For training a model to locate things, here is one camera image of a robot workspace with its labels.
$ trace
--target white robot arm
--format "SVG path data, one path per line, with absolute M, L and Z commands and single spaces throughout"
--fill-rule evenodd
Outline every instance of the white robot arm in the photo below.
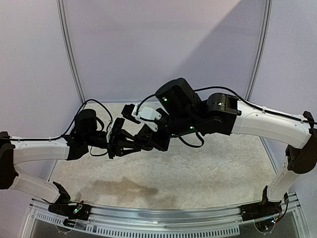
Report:
M 264 188 L 259 203 L 241 206 L 243 220 L 272 215 L 284 194 L 300 175 L 312 170 L 317 161 L 317 130 L 310 113 L 292 115 L 267 109 L 226 94 L 212 94 L 201 101 L 185 79 L 176 79 L 162 86 L 155 94 L 165 110 L 151 109 L 141 104 L 126 105 L 124 118 L 144 123 L 136 135 L 122 129 L 124 119 L 116 118 L 107 131 L 97 131 L 96 117 L 91 109 L 75 116 L 70 135 L 57 138 L 23 139 L 0 133 L 0 189 L 16 189 L 40 197 L 50 203 L 50 211 L 69 218 L 88 219 L 89 212 L 78 212 L 65 189 L 58 183 L 47 182 L 21 170 L 18 164 L 36 160 L 74 160 L 88 152 L 88 145 L 107 149 L 109 157 L 124 156 L 141 150 L 168 150 L 171 138 L 196 133 L 226 135 L 250 134 L 288 144 L 286 161 L 273 181 Z

